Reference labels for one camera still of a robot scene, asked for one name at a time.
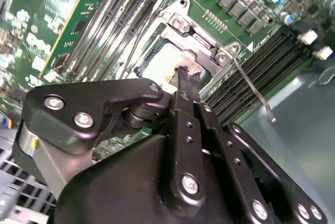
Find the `white connector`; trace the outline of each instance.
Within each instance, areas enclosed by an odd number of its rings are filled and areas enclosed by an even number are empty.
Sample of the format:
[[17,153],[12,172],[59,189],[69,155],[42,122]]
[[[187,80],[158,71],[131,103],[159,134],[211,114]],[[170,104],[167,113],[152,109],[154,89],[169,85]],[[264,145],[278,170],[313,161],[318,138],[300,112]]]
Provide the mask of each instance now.
[[318,38],[318,34],[314,30],[310,30],[298,36],[298,39],[305,45],[311,45]]
[[333,50],[329,46],[323,47],[321,50],[313,52],[313,55],[317,59],[320,59],[323,61],[329,58],[332,54],[333,54]]

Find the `motherboard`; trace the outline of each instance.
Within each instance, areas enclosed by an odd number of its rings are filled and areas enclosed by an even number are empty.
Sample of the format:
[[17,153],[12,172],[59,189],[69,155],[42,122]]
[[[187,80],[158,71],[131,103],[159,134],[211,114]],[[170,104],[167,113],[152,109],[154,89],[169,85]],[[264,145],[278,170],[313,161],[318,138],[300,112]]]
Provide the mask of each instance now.
[[[224,125],[332,55],[335,0],[0,0],[0,109],[16,126],[40,85],[147,77],[176,91],[174,69],[200,73]],[[110,155],[148,135],[102,143]]]

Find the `metal bracket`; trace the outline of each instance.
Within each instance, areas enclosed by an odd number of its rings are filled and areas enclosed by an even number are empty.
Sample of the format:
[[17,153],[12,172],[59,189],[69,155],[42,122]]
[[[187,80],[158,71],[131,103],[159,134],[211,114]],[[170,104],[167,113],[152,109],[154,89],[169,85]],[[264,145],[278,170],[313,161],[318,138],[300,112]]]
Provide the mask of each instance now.
[[253,177],[268,194],[267,201],[284,223],[327,223],[316,203],[278,166],[274,160],[237,124],[228,126],[236,144],[249,160]]

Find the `mounting hole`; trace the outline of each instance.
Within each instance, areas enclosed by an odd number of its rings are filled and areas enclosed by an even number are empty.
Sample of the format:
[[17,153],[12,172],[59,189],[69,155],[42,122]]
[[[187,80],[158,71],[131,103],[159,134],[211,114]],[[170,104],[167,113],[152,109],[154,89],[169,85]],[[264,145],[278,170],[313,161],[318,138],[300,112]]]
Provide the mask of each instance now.
[[191,122],[187,122],[187,127],[189,127],[189,128],[193,128],[194,127],[194,124],[192,124]]
[[237,52],[240,49],[238,45],[234,45],[231,49],[232,52]]
[[180,4],[185,8],[187,6],[187,1],[186,0],[181,0]]
[[241,161],[239,159],[235,159],[235,163],[238,164],[238,165],[241,165]]
[[190,143],[190,144],[193,143],[193,139],[190,136],[186,137],[186,141],[187,141],[187,143]]
[[274,24],[274,19],[272,17],[269,17],[268,20],[266,21],[268,25],[273,25]]

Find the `screw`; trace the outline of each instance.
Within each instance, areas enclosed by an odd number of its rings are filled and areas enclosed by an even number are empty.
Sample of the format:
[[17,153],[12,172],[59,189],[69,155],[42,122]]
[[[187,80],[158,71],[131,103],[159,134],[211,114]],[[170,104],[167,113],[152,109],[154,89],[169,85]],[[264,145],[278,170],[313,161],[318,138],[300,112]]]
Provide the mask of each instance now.
[[211,112],[211,108],[208,105],[204,105],[206,111]]
[[219,60],[220,63],[223,63],[226,60],[226,55],[225,54],[219,54],[217,59]]
[[303,205],[298,204],[297,205],[299,213],[301,214],[301,216],[303,216],[305,219],[309,219],[309,213],[307,212],[307,210],[303,207]]
[[184,189],[189,194],[196,194],[199,190],[198,183],[193,177],[189,175],[184,175],[182,177],[182,184],[183,184]]
[[74,122],[82,128],[89,128],[93,125],[93,118],[87,113],[78,113],[74,116]]
[[51,110],[60,110],[64,107],[64,102],[58,97],[47,97],[44,100],[44,105]]
[[235,132],[241,133],[240,128],[238,128],[237,126],[232,126],[232,128],[234,129]]
[[181,97],[182,97],[183,99],[185,99],[185,100],[189,100],[188,95],[185,94],[185,93],[182,93],[182,94],[181,94]]
[[319,212],[319,210],[315,206],[311,206],[310,210],[312,211],[312,213],[315,216],[315,218],[317,218],[318,220],[322,220],[322,215],[321,215],[321,213]]
[[154,92],[158,92],[158,91],[159,91],[157,85],[155,85],[155,84],[149,84],[149,87],[150,87],[150,89],[152,89]]
[[176,29],[181,29],[184,26],[184,20],[181,17],[176,16],[172,19],[172,26]]
[[255,213],[257,214],[257,216],[260,219],[262,219],[262,220],[267,219],[267,212],[266,212],[265,208],[263,207],[263,205],[259,201],[254,200],[252,202],[252,207],[253,207],[253,210],[255,211]]

